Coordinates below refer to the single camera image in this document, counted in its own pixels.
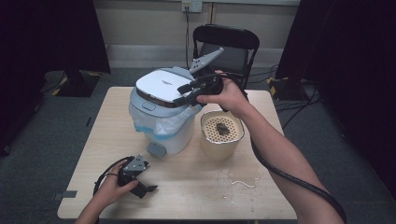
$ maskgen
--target person's right arm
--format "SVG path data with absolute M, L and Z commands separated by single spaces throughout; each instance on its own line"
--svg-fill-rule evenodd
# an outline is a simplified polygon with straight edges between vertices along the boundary
M 300 150 L 245 99 L 230 79 L 224 78 L 223 83 L 224 89 L 220 95 L 200 95 L 197 101 L 204 104 L 219 104 L 230 110 L 244 121 L 250 136 L 266 161 L 283 172 L 326 190 Z M 273 173 L 271 177 L 293 207 L 299 223 L 344 223 L 332 206 L 317 194 Z

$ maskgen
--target black chair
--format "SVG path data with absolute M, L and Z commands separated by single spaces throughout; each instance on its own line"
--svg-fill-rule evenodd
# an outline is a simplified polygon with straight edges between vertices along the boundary
M 197 27 L 192 34 L 194 42 L 193 58 L 197 59 L 220 47 L 224 51 L 210 63 L 213 70 L 237 74 L 241 87 L 246 88 L 254 56 L 260 45 L 259 38 L 249 30 L 207 24 Z M 202 43 L 198 51 L 198 42 Z

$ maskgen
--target table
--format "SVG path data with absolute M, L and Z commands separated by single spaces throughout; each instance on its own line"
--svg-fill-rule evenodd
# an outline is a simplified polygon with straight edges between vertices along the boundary
M 94 182 L 114 161 L 142 154 L 149 168 L 138 179 L 145 185 L 158 185 L 139 199 L 132 193 L 111 204 L 100 218 L 115 219 L 295 219 L 268 171 L 255 158 L 249 133 L 227 161 L 210 160 L 200 149 L 200 118 L 219 109 L 207 105 L 195 117 L 194 135 L 186 148 L 176 155 L 152 157 L 148 140 L 134 130 L 128 104 L 131 87 L 113 87 L 93 124 L 67 190 L 76 190 L 75 198 L 63 198 L 60 218 L 77 218 L 92 197 Z M 268 91 L 247 91 L 249 101 L 281 133 L 282 129 Z

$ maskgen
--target beige basket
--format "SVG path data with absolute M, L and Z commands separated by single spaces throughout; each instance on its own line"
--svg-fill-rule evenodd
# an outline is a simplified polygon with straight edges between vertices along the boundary
M 230 112 L 210 111 L 201 116 L 201 149 L 216 161 L 230 158 L 244 135 L 244 126 Z

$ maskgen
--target person's left hand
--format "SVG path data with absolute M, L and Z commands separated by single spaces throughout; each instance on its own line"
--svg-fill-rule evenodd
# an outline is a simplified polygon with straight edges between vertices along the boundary
M 105 181 L 100 186 L 99 190 L 94 195 L 100 204 L 108 206 L 116 202 L 121 195 L 130 191 L 137 186 L 138 181 L 134 180 L 125 186 L 120 187 L 118 184 L 118 174 L 121 166 L 127 161 L 121 161 L 117 163 L 106 176 Z

